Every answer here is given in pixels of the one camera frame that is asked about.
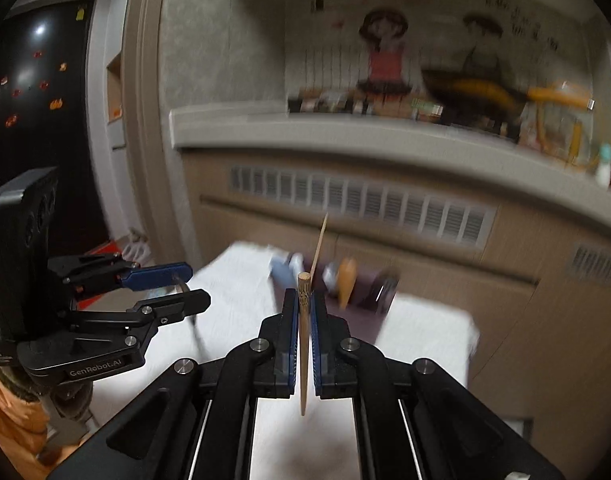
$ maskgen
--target white vent grille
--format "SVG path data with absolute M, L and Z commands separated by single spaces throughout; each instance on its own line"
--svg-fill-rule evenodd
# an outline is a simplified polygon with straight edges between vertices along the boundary
M 496 213 L 496 208 L 488 205 L 428 189 L 303 170 L 237 166 L 230 172 L 230 187 L 332 215 L 386 222 L 419 236 L 480 250 Z
M 588 246 L 579 246 L 574 253 L 570 270 L 584 280 L 611 286 L 611 254 Z

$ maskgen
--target screw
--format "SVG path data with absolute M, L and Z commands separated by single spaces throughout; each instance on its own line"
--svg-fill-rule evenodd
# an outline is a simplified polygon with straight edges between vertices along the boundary
M 417 369 L 417 371 L 420 374 L 423 375 L 429 375 L 434 373 L 434 370 L 437 369 L 437 365 L 434 364 L 434 361 L 431 361 L 430 359 L 417 359 L 414 362 L 414 367 Z
M 354 352 L 355 350 L 358 350 L 360 346 L 361 343 L 359 343 L 359 340 L 353 337 L 346 337 L 341 342 L 341 348 L 343 348 L 347 352 Z
M 270 347 L 269 341 L 261 337 L 250 341 L 250 348 L 254 350 L 255 352 L 266 351 L 269 347 Z
M 174 364 L 174 371 L 177 372 L 179 375 L 189 374 L 193 368 L 194 362 L 192 362 L 192 359 L 179 359 Z

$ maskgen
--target red mat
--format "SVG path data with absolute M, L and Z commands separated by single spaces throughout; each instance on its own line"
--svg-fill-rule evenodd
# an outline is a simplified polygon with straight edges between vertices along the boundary
M 99 246 L 96 249 L 89 251 L 89 253 L 87 254 L 108 254 L 108 253 L 121 253 L 121 249 L 119 249 L 119 246 L 117 245 L 115 241 L 108 242 L 107 244 Z M 85 310 L 92 303 L 94 303 L 95 301 L 97 301 L 99 298 L 102 298 L 102 297 L 103 297 L 103 294 L 100 294 L 93 298 L 88 298 L 87 300 L 79 301 L 78 303 L 79 310 Z

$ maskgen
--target red sticker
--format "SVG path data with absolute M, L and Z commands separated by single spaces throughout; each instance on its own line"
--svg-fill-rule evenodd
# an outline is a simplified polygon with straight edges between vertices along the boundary
M 6 119 L 6 128 L 10 128 L 17 123 L 19 116 L 17 114 L 12 114 L 10 117 Z

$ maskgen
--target kitchen counter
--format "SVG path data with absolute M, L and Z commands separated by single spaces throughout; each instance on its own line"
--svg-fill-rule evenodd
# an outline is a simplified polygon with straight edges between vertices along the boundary
M 505 140 L 461 128 L 337 114 L 292 114 L 284 102 L 232 103 L 170 112 L 182 148 L 274 148 L 339 153 L 449 171 L 530 194 L 611 229 L 611 189 Z

